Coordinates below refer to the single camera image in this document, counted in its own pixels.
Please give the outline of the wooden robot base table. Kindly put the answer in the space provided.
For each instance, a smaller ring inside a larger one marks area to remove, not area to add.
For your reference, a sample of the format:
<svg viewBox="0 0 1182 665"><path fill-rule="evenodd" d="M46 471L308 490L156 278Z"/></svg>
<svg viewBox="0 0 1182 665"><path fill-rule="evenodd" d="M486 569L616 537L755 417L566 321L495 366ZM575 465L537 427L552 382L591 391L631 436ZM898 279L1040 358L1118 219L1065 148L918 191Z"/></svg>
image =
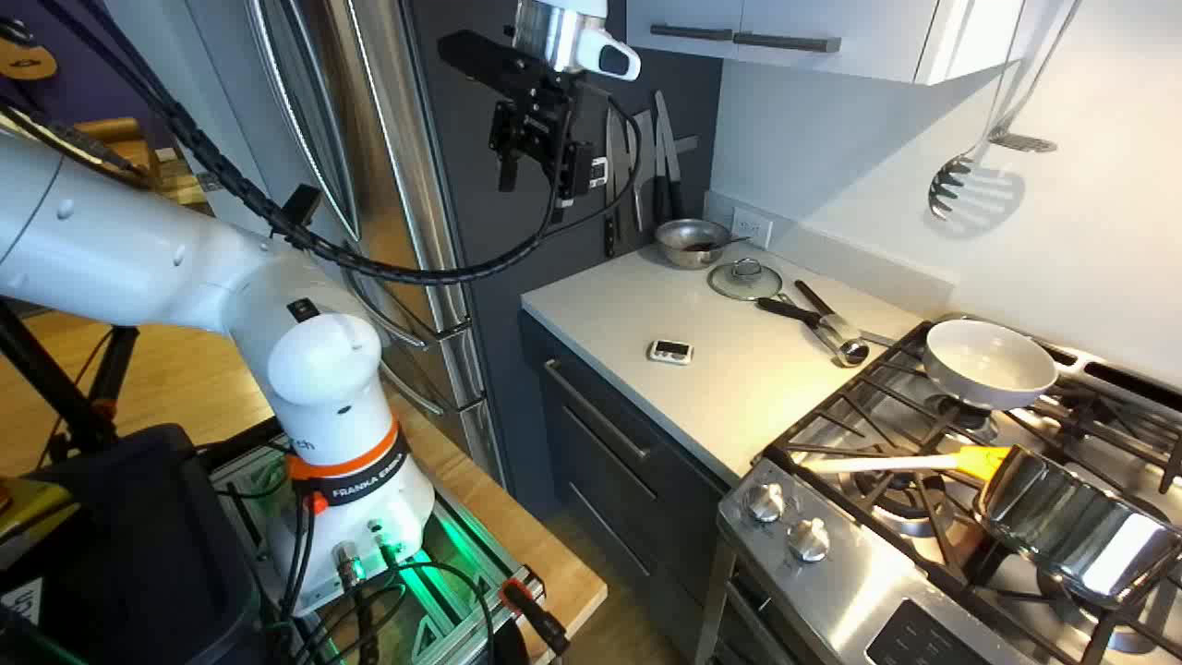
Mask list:
<svg viewBox="0 0 1182 665"><path fill-rule="evenodd" d="M264 417L264 406L249 403L163 403L178 414L190 436L222 453L244 436L249 447L282 442L279 426ZM522 565L543 580L541 602L566 624L575 638L584 624L609 597L609 585L541 516L531 516L513 496L506 496L458 442L451 442L419 406L397 400L397 414L419 465L461 505L470 510L490 538ZM37 394L9 394L0 403L0 471L25 471L37 465L41 447L51 432L51 406Z"/></svg>

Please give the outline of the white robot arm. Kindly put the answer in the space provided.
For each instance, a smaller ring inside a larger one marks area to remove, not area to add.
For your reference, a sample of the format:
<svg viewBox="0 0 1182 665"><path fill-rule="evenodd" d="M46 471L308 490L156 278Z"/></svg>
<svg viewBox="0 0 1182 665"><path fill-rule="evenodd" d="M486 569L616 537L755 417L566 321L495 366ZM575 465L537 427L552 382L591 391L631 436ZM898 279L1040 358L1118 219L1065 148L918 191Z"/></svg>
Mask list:
<svg viewBox="0 0 1182 665"><path fill-rule="evenodd" d="M529 258L451 250L434 127L397 0L37 0L241 204L212 219L50 145L0 145L0 293L112 326L236 342L290 453L270 516L282 602L422 549L436 505L381 383L362 278L451 289Z"/></svg>

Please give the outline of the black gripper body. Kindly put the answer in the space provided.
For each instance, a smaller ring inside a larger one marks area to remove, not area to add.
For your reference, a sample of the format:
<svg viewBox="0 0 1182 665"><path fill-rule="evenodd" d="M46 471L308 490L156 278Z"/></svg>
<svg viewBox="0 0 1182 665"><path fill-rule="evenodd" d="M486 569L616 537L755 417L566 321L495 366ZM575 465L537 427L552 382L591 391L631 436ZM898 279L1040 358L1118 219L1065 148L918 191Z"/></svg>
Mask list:
<svg viewBox="0 0 1182 665"><path fill-rule="evenodd" d="M566 167L575 178L575 197L591 189L591 148L574 140L579 98L575 74L554 74L543 59L495 45L473 31L446 33L441 40L441 59L498 93L487 132L490 151L513 140L519 167L522 157L537 157L552 183L554 171Z"/></svg>

